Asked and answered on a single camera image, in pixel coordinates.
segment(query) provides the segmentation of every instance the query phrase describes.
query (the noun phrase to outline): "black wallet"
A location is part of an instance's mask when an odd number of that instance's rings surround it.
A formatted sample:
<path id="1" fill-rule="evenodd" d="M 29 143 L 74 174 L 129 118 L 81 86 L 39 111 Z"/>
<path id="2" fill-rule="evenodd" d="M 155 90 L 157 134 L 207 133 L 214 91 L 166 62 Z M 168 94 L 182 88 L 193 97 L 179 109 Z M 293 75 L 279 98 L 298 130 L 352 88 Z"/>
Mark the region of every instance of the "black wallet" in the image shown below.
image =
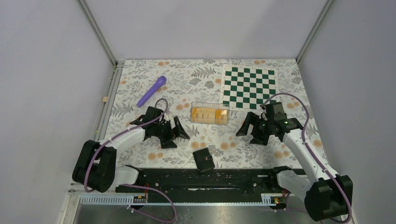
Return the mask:
<path id="1" fill-rule="evenodd" d="M 213 157 L 208 148 L 203 148 L 192 153 L 199 173 L 214 169 Z"/>

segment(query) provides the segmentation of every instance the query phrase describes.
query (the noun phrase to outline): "white wall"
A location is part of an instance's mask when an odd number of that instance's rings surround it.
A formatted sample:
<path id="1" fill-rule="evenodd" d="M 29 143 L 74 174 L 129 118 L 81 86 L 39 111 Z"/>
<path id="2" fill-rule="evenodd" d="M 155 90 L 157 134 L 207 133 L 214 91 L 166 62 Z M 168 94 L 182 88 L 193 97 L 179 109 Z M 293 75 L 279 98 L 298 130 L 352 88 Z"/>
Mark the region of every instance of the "white wall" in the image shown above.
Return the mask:
<path id="1" fill-rule="evenodd" d="M 0 15 L 0 223 L 52 224 L 111 64 L 74 0 L 6 0 Z"/>
<path id="2" fill-rule="evenodd" d="M 296 58 L 326 0 L 86 0 L 115 57 Z"/>
<path id="3" fill-rule="evenodd" d="M 335 1 L 300 63 L 332 165 L 359 224 L 391 223 L 396 180 L 396 1 Z"/>

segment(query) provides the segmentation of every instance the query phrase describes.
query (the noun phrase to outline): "table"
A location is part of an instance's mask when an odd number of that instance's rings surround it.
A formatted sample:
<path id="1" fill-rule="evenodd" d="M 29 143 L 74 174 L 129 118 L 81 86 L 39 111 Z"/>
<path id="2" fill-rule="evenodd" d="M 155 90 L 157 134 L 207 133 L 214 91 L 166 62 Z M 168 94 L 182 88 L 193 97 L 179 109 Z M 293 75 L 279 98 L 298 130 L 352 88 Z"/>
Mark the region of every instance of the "table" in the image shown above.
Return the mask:
<path id="1" fill-rule="evenodd" d="M 277 92 L 288 92 L 299 97 L 312 110 L 308 102 L 300 71 L 295 59 L 276 60 L 126 60 L 106 129 L 106 138 L 117 134 L 159 98 L 169 102 L 168 115 L 178 116 L 190 140 L 176 139 L 177 148 L 161 149 L 159 139 L 152 137 L 125 151 L 117 162 L 141 168 L 196 168 L 192 152 L 208 147 L 217 168 L 273 168 L 289 166 L 301 168 L 293 153 L 271 136 L 267 146 L 250 145 L 252 136 L 235 134 L 246 117 L 246 112 L 231 112 L 227 126 L 204 125 L 190 122 L 192 102 L 219 103 L 221 73 L 224 64 L 272 68 L 278 73 Z M 141 108 L 138 100 L 161 75 L 167 78 Z M 306 119 L 302 106 L 293 98 L 279 96 L 288 117 L 301 123 Z M 317 124 L 311 116 L 307 136 L 326 159 Z"/>

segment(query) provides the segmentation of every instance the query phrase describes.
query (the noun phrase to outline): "white square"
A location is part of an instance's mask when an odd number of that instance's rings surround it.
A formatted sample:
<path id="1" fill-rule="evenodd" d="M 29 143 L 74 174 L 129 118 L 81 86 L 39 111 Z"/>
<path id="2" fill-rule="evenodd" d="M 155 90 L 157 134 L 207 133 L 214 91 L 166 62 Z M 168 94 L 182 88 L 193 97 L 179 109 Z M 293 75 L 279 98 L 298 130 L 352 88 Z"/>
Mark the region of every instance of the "white square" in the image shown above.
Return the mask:
<path id="1" fill-rule="evenodd" d="M 236 102 L 242 103 L 243 102 L 243 97 L 236 97 Z"/>

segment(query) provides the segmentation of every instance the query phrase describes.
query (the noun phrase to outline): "purple object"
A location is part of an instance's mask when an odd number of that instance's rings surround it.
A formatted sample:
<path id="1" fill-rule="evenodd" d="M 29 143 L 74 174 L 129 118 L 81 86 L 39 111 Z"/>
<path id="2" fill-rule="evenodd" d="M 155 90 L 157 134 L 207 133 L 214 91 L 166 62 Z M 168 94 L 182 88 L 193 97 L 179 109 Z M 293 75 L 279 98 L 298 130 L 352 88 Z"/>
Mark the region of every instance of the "purple object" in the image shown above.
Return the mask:
<path id="1" fill-rule="evenodd" d="M 150 97 L 161 87 L 165 84 L 166 82 L 166 78 L 165 76 L 160 76 L 156 83 L 154 83 L 154 85 L 146 92 L 146 94 L 144 94 L 144 96 L 139 100 L 139 102 L 137 102 L 137 106 L 141 107 L 143 106 L 148 99 L 150 99 Z"/>

